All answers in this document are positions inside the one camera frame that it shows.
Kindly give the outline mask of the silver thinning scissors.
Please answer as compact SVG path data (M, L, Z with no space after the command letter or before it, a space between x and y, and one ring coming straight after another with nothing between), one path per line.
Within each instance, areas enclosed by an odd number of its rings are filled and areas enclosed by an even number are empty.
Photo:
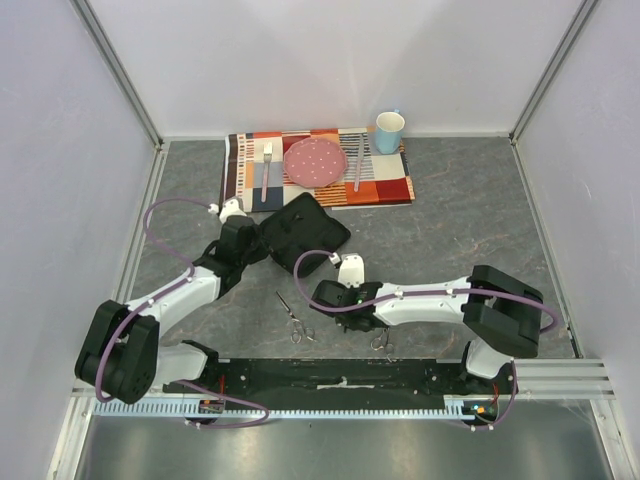
M370 347L373 351L383 354L387 361L392 361L395 347L390 341L390 328L383 328L380 334L371 340Z

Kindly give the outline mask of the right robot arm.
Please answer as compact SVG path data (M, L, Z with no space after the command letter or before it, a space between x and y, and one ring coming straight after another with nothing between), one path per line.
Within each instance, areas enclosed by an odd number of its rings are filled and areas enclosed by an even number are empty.
M347 330L370 331L405 324L463 325L475 334L458 368L458 381L477 394L504 364L538 356L544 297L528 284L488 265L448 282L358 286L323 280L310 306Z

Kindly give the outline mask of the black zip tool case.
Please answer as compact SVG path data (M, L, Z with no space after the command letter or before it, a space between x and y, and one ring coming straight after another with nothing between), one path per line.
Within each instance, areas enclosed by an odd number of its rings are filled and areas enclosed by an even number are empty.
M331 217L309 193L303 193L260 223L272 260L292 274L298 258L310 250L336 252L350 230Z

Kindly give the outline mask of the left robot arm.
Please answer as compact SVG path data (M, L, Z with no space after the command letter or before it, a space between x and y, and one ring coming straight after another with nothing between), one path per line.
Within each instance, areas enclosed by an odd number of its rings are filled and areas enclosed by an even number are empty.
M134 404L150 388L181 380L198 393L211 392L220 378L218 367L208 362L212 352L193 342L162 347L160 339L195 310L222 298L247 266L267 255L259 226L246 216L230 216L220 238L178 278L127 304L99 305L75 363L76 378L92 385L102 402Z

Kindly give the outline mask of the silver straight scissors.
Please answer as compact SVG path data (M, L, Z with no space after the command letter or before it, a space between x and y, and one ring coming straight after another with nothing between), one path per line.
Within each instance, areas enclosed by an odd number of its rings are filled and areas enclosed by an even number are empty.
M299 344L303 339L315 341L315 330L313 328L306 327L305 324L296 317L289 304L278 291L276 291L276 296L292 322L292 332L290 334L291 342Z

